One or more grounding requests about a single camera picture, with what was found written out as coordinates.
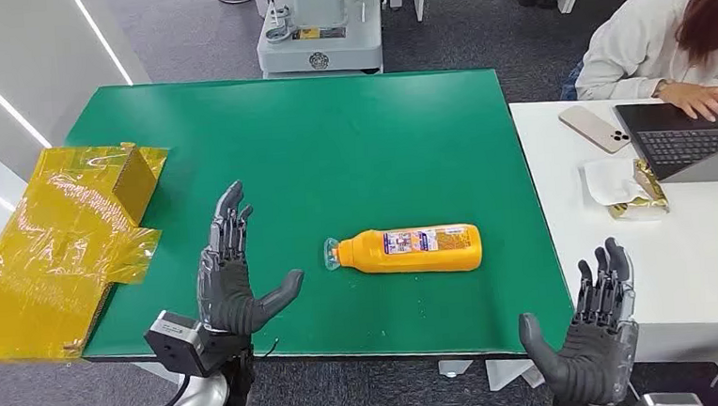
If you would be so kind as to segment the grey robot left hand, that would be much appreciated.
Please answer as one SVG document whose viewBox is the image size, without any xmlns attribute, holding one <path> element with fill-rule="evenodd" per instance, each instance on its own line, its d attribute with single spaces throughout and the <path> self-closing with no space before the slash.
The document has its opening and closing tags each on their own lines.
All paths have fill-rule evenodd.
<svg viewBox="0 0 718 406">
<path fill-rule="evenodd" d="M 258 332 L 299 295 L 304 272 L 292 269 L 280 286 L 257 298 L 251 289 L 246 239 L 253 207 L 241 206 L 243 184 L 235 180 L 219 197 L 200 254 L 197 303 L 203 326 L 213 333 L 248 336 Z"/>
</svg>

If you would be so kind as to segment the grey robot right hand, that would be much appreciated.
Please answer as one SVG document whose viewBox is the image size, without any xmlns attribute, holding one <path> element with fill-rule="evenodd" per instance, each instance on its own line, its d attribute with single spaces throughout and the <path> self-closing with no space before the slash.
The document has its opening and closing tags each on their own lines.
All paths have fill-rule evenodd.
<svg viewBox="0 0 718 406">
<path fill-rule="evenodd" d="M 638 343 L 631 258 L 615 238 L 595 249 L 597 271 L 578 262 L 581 287 L 563 346 L 543 338 L 534 314 L 519 317 L 519 338 L 553 394 L 551 406 L 617 406 L 627 395 Z"/>
</svg>

